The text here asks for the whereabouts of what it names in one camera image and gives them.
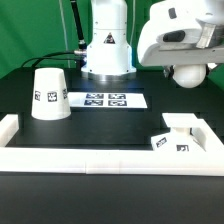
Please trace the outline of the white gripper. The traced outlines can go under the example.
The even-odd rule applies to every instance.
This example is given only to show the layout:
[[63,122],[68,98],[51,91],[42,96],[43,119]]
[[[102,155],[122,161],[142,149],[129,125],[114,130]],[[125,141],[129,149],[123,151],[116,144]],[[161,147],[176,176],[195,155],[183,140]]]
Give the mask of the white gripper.
[[224,63],[224,0],[163,0],[150,7],[140,34],[137,55],[142,66]]

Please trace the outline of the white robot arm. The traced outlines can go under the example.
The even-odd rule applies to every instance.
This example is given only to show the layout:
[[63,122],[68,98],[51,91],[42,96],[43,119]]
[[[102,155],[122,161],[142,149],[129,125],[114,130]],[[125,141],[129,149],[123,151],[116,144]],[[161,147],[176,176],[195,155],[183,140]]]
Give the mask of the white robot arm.
[[[82,71],[122,77],[136,69],[127,43],[124,0],[91,0],[93,37]],[[199,82],[206,65],[224,63],[224,0],[162,0],[149,9],[137,45],[144,67],[162,66],[176,80]]]

